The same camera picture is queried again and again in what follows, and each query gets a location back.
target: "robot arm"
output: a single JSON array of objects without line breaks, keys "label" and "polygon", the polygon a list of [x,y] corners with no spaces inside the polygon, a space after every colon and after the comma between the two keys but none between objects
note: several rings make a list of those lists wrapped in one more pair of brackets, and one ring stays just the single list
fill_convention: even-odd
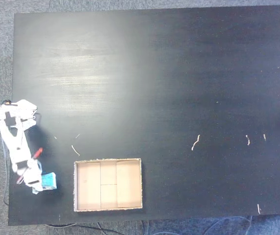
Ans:
[{"label": "robot arm", "polygon": [[36,125],[34,114],[37,107],[26,100],[5,103],[0,106],[0,133],[10,153],[12,170],[32,188],[33,193],[43,191],[42,169],[32,158],[25,130]]}]

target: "black table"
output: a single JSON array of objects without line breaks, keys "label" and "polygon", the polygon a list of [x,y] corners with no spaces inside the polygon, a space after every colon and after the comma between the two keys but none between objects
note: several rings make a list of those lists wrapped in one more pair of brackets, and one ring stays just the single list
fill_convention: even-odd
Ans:
[{"label": "black table", "polygon": [[[9,225],[280,213],[280,6],[17,14],[12,90],[58,190],[11,172]],[[73,211],[102,158],[142,159],[142,210]]]}]

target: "white scrap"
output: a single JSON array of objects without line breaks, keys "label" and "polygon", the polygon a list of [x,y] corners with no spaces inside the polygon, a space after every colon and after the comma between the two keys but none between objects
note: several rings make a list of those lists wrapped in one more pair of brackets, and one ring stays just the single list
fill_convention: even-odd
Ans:
[{"label": "white scrap", "polygon": [[75,150],[75,148],[73,147],[73,145],[71,145],[71,147],[72,147],[73,151],[75,151],[76,154],[77,154],[78,156],[80,156],[80,154]]},{"label": "white scrap", "polygon": [[250,139],[248,137],[248,135],[246,135],[247,139],[248,139],[248,146],[250,145]]},{"label": "white scrap", "polygon": [[192,148],[191,148],[192,151],[193,151],[193,148],[194,148],[194,146],[196,145],[196,143],[199,142],[199,140],[200,140],[200,135],[198,135],[197,141],[194,142],[194,144],[193,144],[193,146],[192,146]]},{"label": "white scrap", "polygon": [[261,214],[261,209],[259,208],[259,204],[257,205],[257,212],[258,214]]}]

